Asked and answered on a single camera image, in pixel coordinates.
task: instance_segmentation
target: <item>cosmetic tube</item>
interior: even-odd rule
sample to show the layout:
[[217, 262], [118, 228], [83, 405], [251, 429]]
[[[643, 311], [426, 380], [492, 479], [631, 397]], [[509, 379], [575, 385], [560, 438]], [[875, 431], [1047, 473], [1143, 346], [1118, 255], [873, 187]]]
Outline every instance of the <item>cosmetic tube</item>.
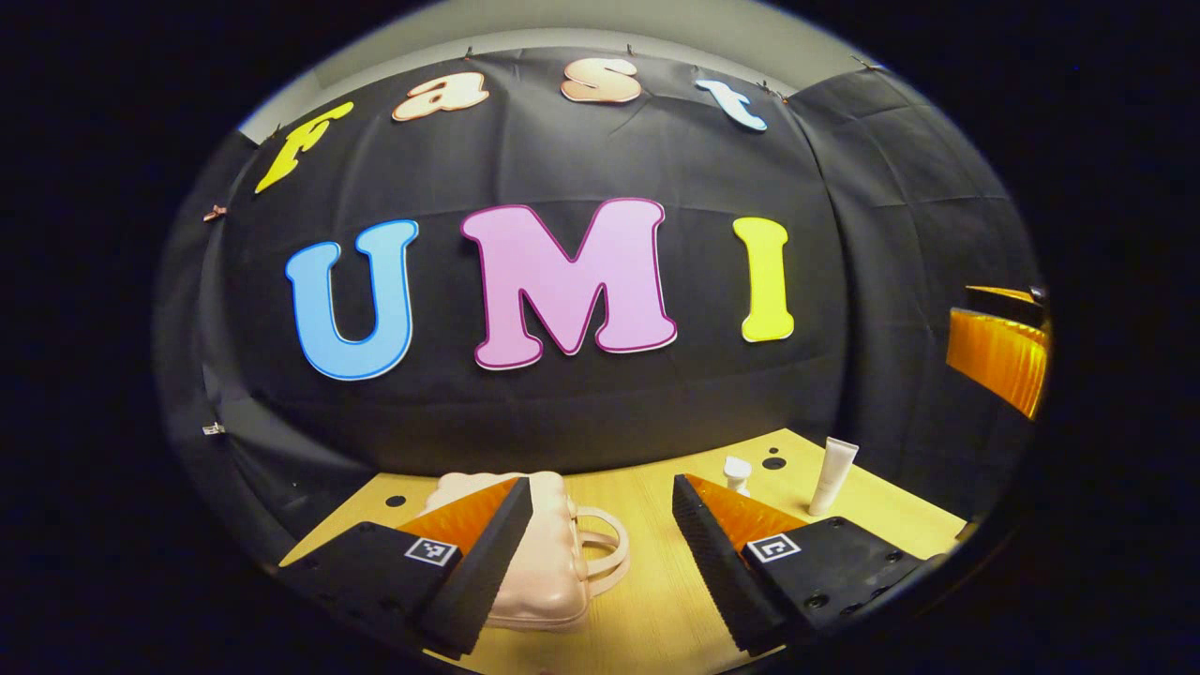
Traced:
[[824, 515], [833, 506], [841, 484], [846, 482], [850, 473], [850, 465], [854, 464], [854, 455], [858, 454], [858, 446], [826, 437], [826, 459], [821, 464], [821, 477], [817, 479], [817, 490], [812, 495], [812, 503], [809, 504], [809, 515]]

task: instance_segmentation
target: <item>pink handbag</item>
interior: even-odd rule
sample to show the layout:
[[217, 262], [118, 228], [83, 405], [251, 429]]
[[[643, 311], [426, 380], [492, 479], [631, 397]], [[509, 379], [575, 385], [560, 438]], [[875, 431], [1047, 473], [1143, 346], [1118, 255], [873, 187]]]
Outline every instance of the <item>pink handbag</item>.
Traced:
[[[612, 515], [592, 507], [576, 507], [566, 495], [563, 477], [536, 473], [448, 473], [425, 501], [421, 515], [457, 498], [515, 476], [528, 476], [533, 515], [500, 583], [487, 626], [517, 631], [570, 631], [587, 623], [588, 603], [612, 589], [629, 571], [629, 536]], [[580, 516], [604, 520], [617, 538], [581, 531]], [[584, 560], [583, 545], [614, 549], [600, 560]]]

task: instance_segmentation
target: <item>wooden table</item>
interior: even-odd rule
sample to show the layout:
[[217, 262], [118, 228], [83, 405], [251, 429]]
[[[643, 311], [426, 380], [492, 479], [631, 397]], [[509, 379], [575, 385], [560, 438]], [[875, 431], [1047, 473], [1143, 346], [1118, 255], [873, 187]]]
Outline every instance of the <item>wooden table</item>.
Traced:
[[[779, 452], [772, 454], [770, 448]], [[743, 459], [754, 467], [746, 488], [755, 500], [808, 522], [833, 515], [848, 518], [922, 558], [949, 551], [956, 543], [955, 534], [966, 525], [857, 466], [851, 468], [833, 508], [822, 518], [812, 518], [805, 509], [824, 449], [786, 429], [684, 458], [568, 476], [566, 488], [576, 503], [601, 508], [624, 522], [630, 538], [628, 575], [592, 601], [589, 625], [582, 632], [484, 628], [474, 653], [450, 663], [487, 675], [539, 675], [542, 670], [586, 675], [712, 674], [752, 661], [733, 645], [671, 515], [673, 477], [694, 473], [724, 485], [726, 456]], [[787, 464], [767, 470], [762, 466], [767, 458], [782, 458]], [[364, 520], [402, 525], [416, 516], [436, 486], [436, 478], [380, 473], [296, 544], [280, 565], [290, 563]], [[403, 496], [404, 503], [386, 506], [395, 495]], [[612, 532], [596, 519], [581, 520], [581, 526]], [[584, 552], [594, 557], [607, 551], [588, 546]]]

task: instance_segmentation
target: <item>blue letter u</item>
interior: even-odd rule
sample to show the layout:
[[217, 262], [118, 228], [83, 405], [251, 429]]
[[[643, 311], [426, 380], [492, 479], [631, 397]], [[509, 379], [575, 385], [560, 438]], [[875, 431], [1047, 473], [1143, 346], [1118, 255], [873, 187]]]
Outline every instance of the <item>blue letter u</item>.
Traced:
[[416, 222], [382, 222], [359, 234], [355, 247], [371, 261], [371, 292], [376, 327], [365, 340], [352, 342], [337, 331], [330, 270], [341, 247], [323, 241], [288, 261], [286, 273], [295, 298], [300, 347], [313, 368], [334, 380], [368, 380], [391, 370], [404, 358], [413, 339], [404, 250], [416, 239]]

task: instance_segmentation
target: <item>letter m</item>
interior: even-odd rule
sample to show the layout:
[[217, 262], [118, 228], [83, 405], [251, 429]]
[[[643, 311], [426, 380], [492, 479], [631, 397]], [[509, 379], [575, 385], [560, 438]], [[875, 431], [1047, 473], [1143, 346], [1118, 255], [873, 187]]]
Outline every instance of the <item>letter m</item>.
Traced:
[[662, 207], [648, 199], [610, 199], [596, 209], [571, 258], [529, 207], [472, 214], [462, 234], [479, 245], [487, 339], [475, 362], [488, 370], [535, 363], [542, 345], [529, 335], [522, 298], [558, 348], [583, 345], [592, 310], [605, 294], [606, 319], [596, 345], [606, 352], [642, 352], [670, 345], [676, 324], [662, 304], [656, 233]]

